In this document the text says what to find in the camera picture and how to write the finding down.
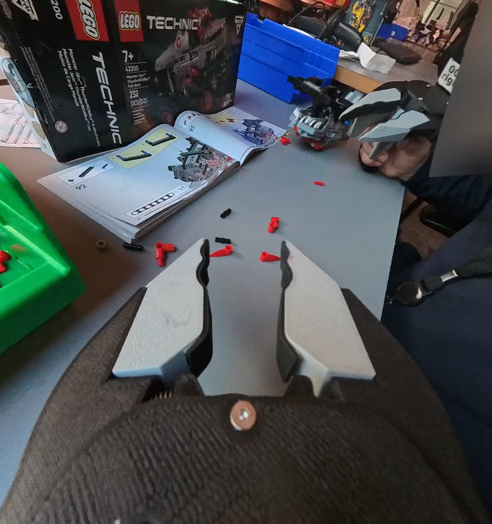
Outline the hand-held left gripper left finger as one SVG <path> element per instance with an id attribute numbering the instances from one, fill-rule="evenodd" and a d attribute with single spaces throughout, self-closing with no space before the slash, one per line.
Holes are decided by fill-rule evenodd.
<path id="1" fill-rule="evenodd" d="M 115 377 L 158 377 L 171 387 L 181 375 L 205 371 L 213 354 L 209 263 L 209 240 L 200 239 L 146 286 Z"/>

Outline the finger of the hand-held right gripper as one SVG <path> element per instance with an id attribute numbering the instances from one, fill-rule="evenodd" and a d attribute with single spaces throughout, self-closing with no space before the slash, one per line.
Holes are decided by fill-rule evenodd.
<path id="1" fill-rule="evenodd" d="M 397 88 L 377 90 L 363 96 L 340 115 L 341 121 L 350 122 L 347 136 L 359 138 L 368 128 L 389 120 L 397 112 L 401 97 Z"/>
<path id="2" fill-rule="evenodd" d="M 369 159 L 373 160 L 387 152 L 394 143 L 405 139 L 414 128 L 429 121 L 429 117 L 420 112 L 402 112 L 364 132 L 360 135 L 359 141 L 374 144 L 369 154 Z"/>

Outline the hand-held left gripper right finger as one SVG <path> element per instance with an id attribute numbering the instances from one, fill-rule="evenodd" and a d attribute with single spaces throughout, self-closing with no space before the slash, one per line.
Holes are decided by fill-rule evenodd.
<path id="1" fill-rule="evenodd" d="M 276 363 L 282 381 L 307 377 L 315 396 L 334 379 L 373 381 L 376 371 L 338 283 L 287 240 L 280 268 Z"/>

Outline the grey toy truck model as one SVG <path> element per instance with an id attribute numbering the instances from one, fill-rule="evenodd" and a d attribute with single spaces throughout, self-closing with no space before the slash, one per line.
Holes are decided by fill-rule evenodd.
<path id="1" fill-rule="evenodd" d="M 295 134 L 317 151 L 330 141 L 348 140 L 351 121 L 343 120 L 341 114 L 364 94 L 342 89 L 336 84 L 322 85 L 322 80 L 316 76 L 289 75 L 287 79 L 297 91 L 312 98 L 311 105 L 296 108 L 289 118 L 289 126 Z"/>

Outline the black toy set box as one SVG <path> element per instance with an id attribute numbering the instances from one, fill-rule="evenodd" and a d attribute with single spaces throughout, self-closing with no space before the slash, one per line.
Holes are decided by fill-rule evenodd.
<path id="1" fill-rule="evenodd" d="M 0 67 L 42 151 L 69 162 L 234 104 L 240 1 L 0 1 Z"/>

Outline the person's right hand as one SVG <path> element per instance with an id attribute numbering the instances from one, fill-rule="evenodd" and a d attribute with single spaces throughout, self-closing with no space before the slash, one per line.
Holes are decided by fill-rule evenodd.
<path id="1" fill-rule="evenodd" d="M 427 162 L 432 150 L 432 143 L 426 138 L 407 138 L 395 142 L 389 150 L 371 159 L 369 155 L 375 145 L 361 143 L 359 161 L 362 168 L 400 181 L 409 180 Z"/>

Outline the wooden desk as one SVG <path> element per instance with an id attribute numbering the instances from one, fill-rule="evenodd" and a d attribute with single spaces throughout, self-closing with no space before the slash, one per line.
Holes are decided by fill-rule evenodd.
<path id="1" fill-rule="evenodd" d="M 423 60 L 414 64 L 396 62 L 385 75 L 365 69 L 356 57 L 341 51 L 333 80 L 367 94 L 386 82 L 422 80 L 429 84 L 434 84 L 437 78 L 437 66 Z"/>

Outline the white crumpled paper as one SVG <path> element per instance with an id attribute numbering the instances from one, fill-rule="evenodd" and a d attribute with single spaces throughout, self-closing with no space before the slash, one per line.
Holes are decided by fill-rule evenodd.
<path id="1" fill-rule="evenodd" d="M 364 69 L 387 75 L 396 63 L 396 59 L 386 55 L 375 53 L 364 42 L 360 43 L 357 56 Z"/>

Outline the black keyboard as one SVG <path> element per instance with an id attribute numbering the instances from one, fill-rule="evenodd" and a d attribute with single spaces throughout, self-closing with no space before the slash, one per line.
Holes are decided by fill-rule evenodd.
<path id="1" fill-rule="evenodd" d="M 376 37 L 373 45 L 401 65 L 413 65 L 422 60 L 419 53 L 394 38 Z"/>

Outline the small blue bin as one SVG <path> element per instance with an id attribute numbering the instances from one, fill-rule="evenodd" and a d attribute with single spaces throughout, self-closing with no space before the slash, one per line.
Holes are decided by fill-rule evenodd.
<path id="1" fill-rule="evenodd" d="M 405 41 L 408 36 L 409 29 L 406 27 L 397 25 L 395 23 L 382 23 L 376 34 L 377 38 L 383 38 L 385 40 L 392 38 L 397 41 Z"/>

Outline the black chair part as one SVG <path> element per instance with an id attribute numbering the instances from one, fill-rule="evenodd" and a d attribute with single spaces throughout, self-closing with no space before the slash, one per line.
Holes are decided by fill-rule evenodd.
<path id="1" fill-rule="evenodd" d="M 431 205 L 422 208 L 419 219 L 424 226 L 431 228 L 447 238 L 451 238 L 470 223 L 470 220 L 465 216 L 463 217 L 448 211 L 441 211 Z"/>

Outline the blue plastic bin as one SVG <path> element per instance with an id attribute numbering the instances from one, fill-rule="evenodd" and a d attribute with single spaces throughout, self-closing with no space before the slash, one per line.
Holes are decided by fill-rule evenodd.
<path id="1" fill-rule="evenodd" d="M 316 76 L 332 83 L 340 50 L 269 19 L 248 13 L 245 19 L 238 78 L 289 104 L 310 101 L 289 76 Z"/>

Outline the green plastic bin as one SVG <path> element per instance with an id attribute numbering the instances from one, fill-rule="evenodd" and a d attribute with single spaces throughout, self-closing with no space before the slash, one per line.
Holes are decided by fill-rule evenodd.
<path id="1" fill-rule="evenodd" d="M 0 162 L 0 355 L 85 292 L 71 259 L 20 182 Z"/>

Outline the open instruction booklet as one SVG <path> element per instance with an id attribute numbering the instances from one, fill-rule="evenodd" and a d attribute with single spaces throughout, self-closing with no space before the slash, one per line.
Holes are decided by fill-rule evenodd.
<path id="1" fill-rule="evenodd" d="M 132 144 L 38 183 L 132 242 L 236 172 L 287 131 L 239 108 L 184 111 Z"/>

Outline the white line-drawing sheet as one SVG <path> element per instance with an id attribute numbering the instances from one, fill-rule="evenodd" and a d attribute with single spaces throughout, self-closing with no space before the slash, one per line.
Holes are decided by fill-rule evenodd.
<path id="1" fill-rule="evenodd" d="M 16 100 L 0 98 L 0 147 L 40 147 L 33 129 Z"/>

